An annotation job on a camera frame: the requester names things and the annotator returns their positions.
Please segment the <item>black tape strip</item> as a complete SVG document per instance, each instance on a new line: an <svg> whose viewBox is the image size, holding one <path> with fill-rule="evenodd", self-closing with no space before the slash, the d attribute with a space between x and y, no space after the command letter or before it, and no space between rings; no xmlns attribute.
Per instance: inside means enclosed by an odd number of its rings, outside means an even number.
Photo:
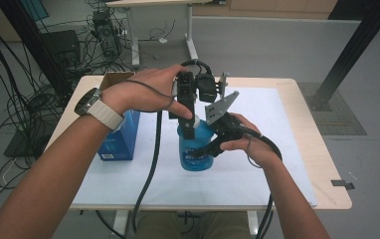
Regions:
<svg viewBox="0 0 380 239"><path fill-rule="evenodd" d="M352 182L346 182L344 179L331 180L331 184L335 187L344 187L346 190L355 189L355 186Z"/></svg>

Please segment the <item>person's left hand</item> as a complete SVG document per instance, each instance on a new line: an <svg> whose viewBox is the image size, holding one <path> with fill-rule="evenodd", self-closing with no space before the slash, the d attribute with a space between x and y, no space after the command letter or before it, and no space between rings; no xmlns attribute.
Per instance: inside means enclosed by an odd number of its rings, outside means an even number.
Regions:
<svg viewBox="0 0 380 239"><path fill-rule="evenodd" d="M187 69L175 64L165 69L146 69L101 93L101 100L118 114L128 110L169 111L190 120L192 113L172 97L175 77Z"/></svg>

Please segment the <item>blue cardboard box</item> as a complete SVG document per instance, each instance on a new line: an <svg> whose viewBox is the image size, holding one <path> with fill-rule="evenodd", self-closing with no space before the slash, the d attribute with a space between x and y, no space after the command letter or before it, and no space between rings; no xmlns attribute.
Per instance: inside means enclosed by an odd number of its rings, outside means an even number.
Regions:
<svg viewBox="0 0 380 239"><path fill-rule="evenodd" d="M134 72L106 73L100 84L102 90L118 84L134 75ZM130 110L125 113L125 121L116 130L112 131L103 141L97 154L101 160L120 161L133 160L140 112Z"/></svg>

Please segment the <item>person's legs in khaki trousers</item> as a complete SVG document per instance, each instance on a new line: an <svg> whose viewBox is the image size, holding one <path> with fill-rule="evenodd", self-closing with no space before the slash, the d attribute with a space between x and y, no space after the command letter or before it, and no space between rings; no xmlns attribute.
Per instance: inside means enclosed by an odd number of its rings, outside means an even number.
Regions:
<svg viewBox="0 0 380 239"><path fill-rule="evenodd" d="M199 239L251 239L246 211L210 211L202 215ZM135 239L182 239L178 213L142 212Z"/></svg>

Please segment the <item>black metal frame post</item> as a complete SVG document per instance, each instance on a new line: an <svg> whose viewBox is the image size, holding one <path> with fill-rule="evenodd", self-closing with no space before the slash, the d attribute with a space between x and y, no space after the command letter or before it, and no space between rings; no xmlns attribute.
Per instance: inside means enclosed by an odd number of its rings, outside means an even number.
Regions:
<svg viewBox="0 0 380 239"><path fill-rule="evenodd" d="M74 91L46 46L35 20L21 0L0 0L0 9L47 77L61 105L65 107Z"/></svg>
<svg viewBox="0 0 380 239"><path fill-rule="evenodd" d="M330 110L329 101L380 30L380 0L375 0L317 91L305 97L314 112Z"/></svg>

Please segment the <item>black computer tower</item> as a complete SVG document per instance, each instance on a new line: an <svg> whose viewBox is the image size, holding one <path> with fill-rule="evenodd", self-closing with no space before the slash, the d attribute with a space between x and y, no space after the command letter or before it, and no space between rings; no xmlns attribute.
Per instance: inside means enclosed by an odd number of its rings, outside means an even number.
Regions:
<svg viewBox="0 0 380 239"><path fill-rule="evenodd" d="M114 32L109 11L94 11L93 23L95 34L100 42L102 53L106 57L114 57L119 55L119 46L117 35Z"/></svg>

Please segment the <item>white table mat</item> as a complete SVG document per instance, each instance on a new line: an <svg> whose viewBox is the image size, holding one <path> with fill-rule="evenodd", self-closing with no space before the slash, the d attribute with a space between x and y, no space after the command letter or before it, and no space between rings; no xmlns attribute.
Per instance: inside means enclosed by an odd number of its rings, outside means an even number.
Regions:
<svg viewBox="0 0 380 239"><path fill-rule="evenodd" d="M295 142L284 104L274 88L238 88L230 107L243 115L280 149L283 162L311 206L317 205L312 185ZM178 122L163 114L156 170L140 208L260 208L270 191L264 172L241 150L227 151L211 168L187 171L180 165ZM155 143L156 115L141 114L134 156L129 161L103 161L98 156L73 202L76 208L130 208L149 173Z"/></svg>

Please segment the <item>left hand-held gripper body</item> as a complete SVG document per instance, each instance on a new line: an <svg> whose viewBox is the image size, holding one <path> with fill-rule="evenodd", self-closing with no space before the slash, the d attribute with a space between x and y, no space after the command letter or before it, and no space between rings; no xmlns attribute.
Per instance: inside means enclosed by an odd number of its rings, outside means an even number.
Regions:
<svg viewBox="0 0 380 239"><path fill-rule="evenodd" d="M224 100L226 86L224 79L217 82L215 77L208 73L194 75L192 72L180 72L173 85L172 97L178 104L195 114L194 106L197 99L213 104L220 95L220 103L223 103L223 106L219 113L223 115L228 109Z"/></svg>

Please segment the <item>white height-adjustable desk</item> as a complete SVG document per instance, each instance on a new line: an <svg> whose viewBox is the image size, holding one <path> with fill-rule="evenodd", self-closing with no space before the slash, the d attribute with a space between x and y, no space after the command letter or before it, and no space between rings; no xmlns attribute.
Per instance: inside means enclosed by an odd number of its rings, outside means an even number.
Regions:
<svg viewBox="0 0 380 239"><path fill-rule="evenodd" d="M131 65L134 68L140 66L139 44L138 38L134 34L134 26L132 20L132 7L140 6L156 6L156 5L186 5L187 6L187 32L184 34L184 41L186 43L190 59L198 60L198 54L193 41L193 5L206 4L212 0L117 0L107 2L108 8L121 8L125 11L128 23L128 33L131 42Z"/></svg>

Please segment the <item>black floor base plate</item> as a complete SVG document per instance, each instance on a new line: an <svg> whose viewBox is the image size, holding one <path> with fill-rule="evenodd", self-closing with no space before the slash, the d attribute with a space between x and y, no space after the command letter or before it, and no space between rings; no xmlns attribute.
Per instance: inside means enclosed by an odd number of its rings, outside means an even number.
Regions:
<svg viewBox="0 0 380 239"><path fill-rule="evenodd" d="M17 130L4 151L7 157L39 157L52 135L51 130Z"/></svg>

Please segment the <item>black equipment box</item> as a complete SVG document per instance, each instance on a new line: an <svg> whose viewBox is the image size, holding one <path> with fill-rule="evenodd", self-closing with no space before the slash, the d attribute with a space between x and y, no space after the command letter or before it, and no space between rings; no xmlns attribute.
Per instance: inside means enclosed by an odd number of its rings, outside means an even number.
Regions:
<svg viewBox="0 0 380 239"><path fill-rule="evenodd" d="M80 42L74 30L43 33L42 38L60 66L72 67L80 62Z"/></svg>

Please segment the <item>wristwatch with white band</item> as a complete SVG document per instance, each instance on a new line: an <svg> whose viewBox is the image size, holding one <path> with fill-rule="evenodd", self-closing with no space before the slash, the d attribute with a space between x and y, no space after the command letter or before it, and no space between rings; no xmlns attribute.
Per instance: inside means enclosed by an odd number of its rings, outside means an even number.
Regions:
<svg viewBox="0 0 380 239"><path fill-rule="evenodd" d="M112 131L121 128L124 117L110 108L101 100L101 90L92 88L85 93L75 106L75 113L79 116L91 115Z"/></svg>

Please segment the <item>white table leg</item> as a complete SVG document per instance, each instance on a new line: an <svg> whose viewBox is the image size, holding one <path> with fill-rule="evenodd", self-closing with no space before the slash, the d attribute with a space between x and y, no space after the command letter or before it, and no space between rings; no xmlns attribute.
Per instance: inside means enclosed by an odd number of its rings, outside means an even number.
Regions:
<svg viewBox="0 0 380 239"><path fill-rule="evenodd" d="M127 225L128 225L128 210L117 210L114 215L112 229L112 234L116 237L126 236Z"/></svg>
<svg viewBox="0 0 380 239"><path fill-rule="evenodd" d="M247 212L247 216L248 216L248 224L249 224L251 236L253 239L255 239L259 232L258 212L254 210L250 210Z"/></svg>

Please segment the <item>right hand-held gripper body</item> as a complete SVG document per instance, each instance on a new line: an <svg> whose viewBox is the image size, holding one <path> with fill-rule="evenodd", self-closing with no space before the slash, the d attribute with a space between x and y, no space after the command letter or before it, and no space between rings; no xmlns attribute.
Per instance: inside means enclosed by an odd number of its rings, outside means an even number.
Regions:
<svg viewBox="0 0 380 239"><path fill-rule="evenodd" d="M228 113L238 95L237 91L233 91L205 107L206 123L222 141L240 139L244 134L240 129L240 122Z"/></svg>

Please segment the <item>grey floor mat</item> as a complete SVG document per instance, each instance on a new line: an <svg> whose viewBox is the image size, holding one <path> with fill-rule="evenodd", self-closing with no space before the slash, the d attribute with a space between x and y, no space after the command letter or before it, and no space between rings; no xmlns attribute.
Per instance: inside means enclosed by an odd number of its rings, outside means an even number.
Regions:
<svg viewBox="0 0 380 239"><path fill-rule="evenodd" d="M322 135L367 134L339 91L333 94L323 111L314 111L312 107L309 110Z"/></svg>

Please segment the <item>person's right hand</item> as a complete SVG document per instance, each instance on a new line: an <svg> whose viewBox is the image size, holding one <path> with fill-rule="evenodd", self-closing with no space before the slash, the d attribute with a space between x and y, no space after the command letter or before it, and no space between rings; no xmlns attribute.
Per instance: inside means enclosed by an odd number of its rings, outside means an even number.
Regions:
<svg viewBox="0 0 380 239"><path fill-rule="evenodd" d="M247 157L264 171L283 166L273 149L254 136L244 135L240 139L223 142L221 148L223 150L243 150Z"/></svg>

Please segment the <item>blue bottle with white cap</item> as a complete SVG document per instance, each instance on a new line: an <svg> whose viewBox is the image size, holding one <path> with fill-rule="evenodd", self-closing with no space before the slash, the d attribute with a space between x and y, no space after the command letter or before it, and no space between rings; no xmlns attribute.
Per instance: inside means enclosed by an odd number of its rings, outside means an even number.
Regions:
<svg viewBox="0 0 380 239"><path fill-rule="evenodd" d="M207 146L211 142L213 132L206 122L195 116L194 139L185 139L182 129L177 128L179 135L179 155L181 166L188 171L202 171L209 169L213 165L214 157L204 154L199 157L191 156L190 153L196 149Z"/></svg>

